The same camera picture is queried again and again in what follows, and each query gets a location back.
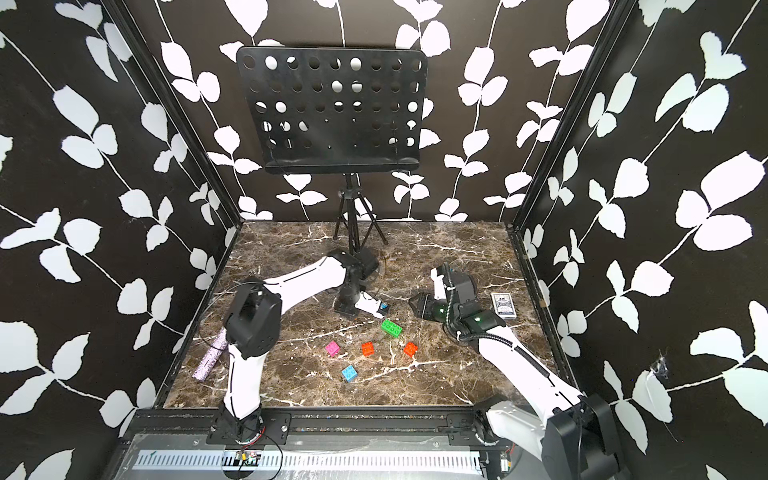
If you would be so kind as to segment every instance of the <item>wallpaper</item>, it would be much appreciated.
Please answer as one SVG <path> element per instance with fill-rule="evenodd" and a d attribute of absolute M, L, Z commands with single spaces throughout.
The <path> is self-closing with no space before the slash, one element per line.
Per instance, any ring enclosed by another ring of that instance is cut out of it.
<path fill-rule="evenodd" d="M 523 226 L 580 387 L 635 478 L 765 478 L 760 0 L 646 0 Z"/>
<path fill-rule="evenodd" d="M 101 5 L 0 0 L 0 65 L 0 478 L 96 478 L 235 227 Z"/>
<path fill-rule="evenodd" d="M 363 191 L 380 220 L 499 221 L 522 202 L 611 7 L 609 0 L 126 3 L 241 217 L 281 221 L 335 220 L 343 179 L 262 170 L 234 63 L 239 47 L 420 48 L 429 61 L 421 167 L 360 174 Z M 357 210 L 367 218 L 362 203 Z"/>

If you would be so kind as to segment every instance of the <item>perforated metal panel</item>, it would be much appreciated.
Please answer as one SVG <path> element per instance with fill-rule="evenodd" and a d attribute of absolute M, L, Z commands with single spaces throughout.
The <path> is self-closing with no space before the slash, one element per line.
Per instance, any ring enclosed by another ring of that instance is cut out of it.
<path fill-rule="evenodd" d="M 427 74 L 420 51 L 242 47 L 237 66 L 266 171 L 418 167 Z"/>

